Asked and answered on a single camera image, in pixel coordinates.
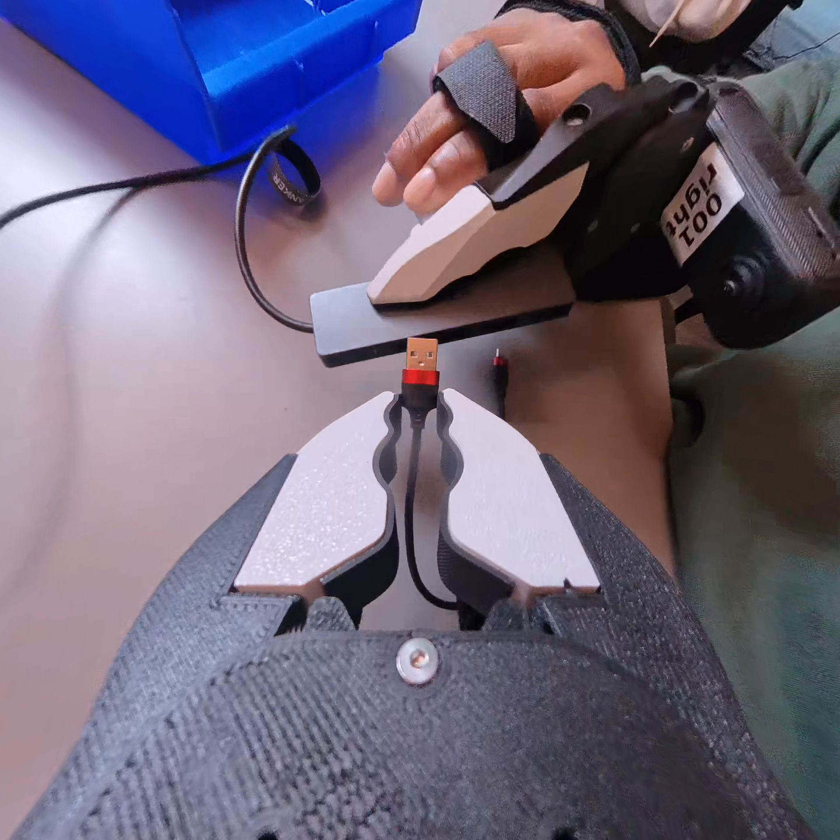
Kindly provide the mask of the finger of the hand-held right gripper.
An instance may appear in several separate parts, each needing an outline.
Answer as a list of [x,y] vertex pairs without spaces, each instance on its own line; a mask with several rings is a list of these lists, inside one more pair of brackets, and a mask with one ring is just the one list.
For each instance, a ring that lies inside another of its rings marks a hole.
[[503,209],[496,209],[477,184],[462,188],[417,224],[385,262],[367,288],[370,302],[429,300],[499,255],[542,241],[579,195],[588,168],[584,163]]

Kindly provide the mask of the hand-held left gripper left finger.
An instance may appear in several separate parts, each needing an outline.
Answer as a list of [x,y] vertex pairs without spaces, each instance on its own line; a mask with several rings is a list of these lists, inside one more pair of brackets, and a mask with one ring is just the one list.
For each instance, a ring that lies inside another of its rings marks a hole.
[[243,595],[340,601],[358,626],[396,578],[400,559],[396,444],[401,399],[379,395],[299,449],[233,579]]

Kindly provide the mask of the blue plastic bin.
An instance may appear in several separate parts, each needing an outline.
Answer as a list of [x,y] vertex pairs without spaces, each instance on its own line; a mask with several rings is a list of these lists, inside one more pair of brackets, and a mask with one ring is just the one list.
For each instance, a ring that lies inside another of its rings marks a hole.
[[2,20],[202,163],[411,35],[420,1],[2,1]]

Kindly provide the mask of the slim black hub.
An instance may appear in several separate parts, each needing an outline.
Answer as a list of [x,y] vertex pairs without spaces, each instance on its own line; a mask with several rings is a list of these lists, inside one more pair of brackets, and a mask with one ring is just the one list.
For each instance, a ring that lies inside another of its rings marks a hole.
[[360,283],[310,296],[326,367],[404,353],[411,338],[452,343],[561,319],[574,303],[561,258],[543,248],[498,258],[427,301],[375,306],[366,290]]

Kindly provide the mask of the person's right forearm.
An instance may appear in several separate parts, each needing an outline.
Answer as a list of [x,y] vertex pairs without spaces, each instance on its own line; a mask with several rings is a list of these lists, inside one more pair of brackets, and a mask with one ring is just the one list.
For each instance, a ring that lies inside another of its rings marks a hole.
[[806,30],[810,50],[770,71],[746,77],[743,88],[759,105],[778,140],[809,183],[829,203],[837,201],[839,175],[838,2],[804,2],[824,7]]

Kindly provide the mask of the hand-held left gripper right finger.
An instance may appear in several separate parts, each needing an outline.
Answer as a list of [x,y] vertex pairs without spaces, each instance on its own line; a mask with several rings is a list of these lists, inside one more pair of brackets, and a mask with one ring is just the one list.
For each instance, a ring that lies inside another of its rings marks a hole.
[[453,388],[438,399],[437,434],[437,567],[458,621],[483,624],[500,603],[602,607],[602,582],[535,446]]

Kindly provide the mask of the person's right hand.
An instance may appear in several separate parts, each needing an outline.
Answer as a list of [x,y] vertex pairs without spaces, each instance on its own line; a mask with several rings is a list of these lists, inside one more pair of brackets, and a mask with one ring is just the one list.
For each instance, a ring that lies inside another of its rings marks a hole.
[[[444,47],[430,78],[485,41],[496,45],[541,132],[584,91],[601,84],[619,91],[626,84],[602,26],[527,8],[506,12]],[[426,217],[487,174],[478,134],[448,95],[438,91],[394,140],[372,194],[385,207],[403,203]]]

